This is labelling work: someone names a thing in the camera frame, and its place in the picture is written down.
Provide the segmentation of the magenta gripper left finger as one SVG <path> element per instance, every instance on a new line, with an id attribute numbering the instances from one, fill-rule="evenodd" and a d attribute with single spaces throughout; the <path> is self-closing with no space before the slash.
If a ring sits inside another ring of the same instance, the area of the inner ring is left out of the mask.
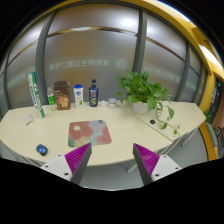
<path id="1" fill-rule="evenodd" d="M 78 147 L 69 153 L 57 154 L 41 168 L 49 173 L 79 185 L 85 168 L 92 154 L 90 143 Z"/>

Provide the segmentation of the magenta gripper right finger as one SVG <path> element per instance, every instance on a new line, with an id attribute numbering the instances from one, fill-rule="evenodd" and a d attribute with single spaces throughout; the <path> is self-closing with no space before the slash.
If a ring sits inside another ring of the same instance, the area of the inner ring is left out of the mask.
<path id="1" fill-rule="evenodd" d="M 134 143 L 133 155 L 144 185 L 181 170 L 181 167 L 168 155 L 158 155 Z"/>

